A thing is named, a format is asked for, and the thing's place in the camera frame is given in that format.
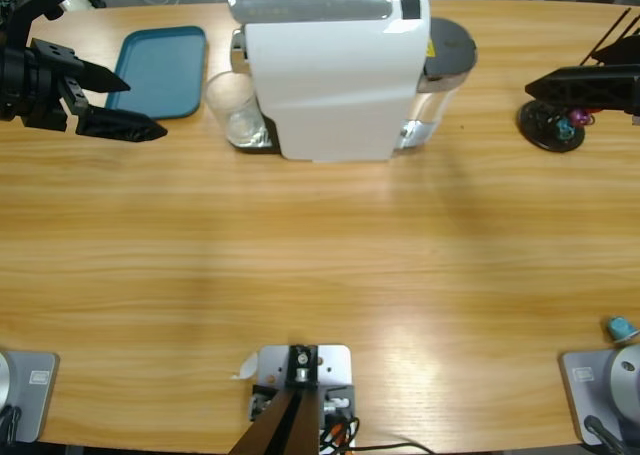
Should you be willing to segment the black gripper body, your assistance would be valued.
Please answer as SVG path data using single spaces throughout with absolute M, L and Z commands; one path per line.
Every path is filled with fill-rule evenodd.
M 68 107 L 82 115 L 88 101 L 80 87 L 83 62 L 73 49 L 33 39 L 23 49 L 1 48 L 1 119 L 26 127 L 64 130 Z

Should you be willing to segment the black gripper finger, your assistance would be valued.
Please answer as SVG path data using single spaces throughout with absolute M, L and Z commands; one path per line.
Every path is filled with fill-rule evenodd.
M 563 67 L 525 86 L 533 98 L 568 109 L 639 112 L 639 65 Z
M 74 77 L 79 89 L 96 93 L 122 92 L 131 89 L 124 80 L 108 68 L 79 58 L 75 60 L 81 65 L 80 73 Z
M 168 130 L 145 114 L 90 106 L 78 116 L 78 135 L 141 143 L 160 139 Z
M 638 64 L 640 58 L 640 35 L 633 34 L 595 51 L 592 58 L 604 65 Z

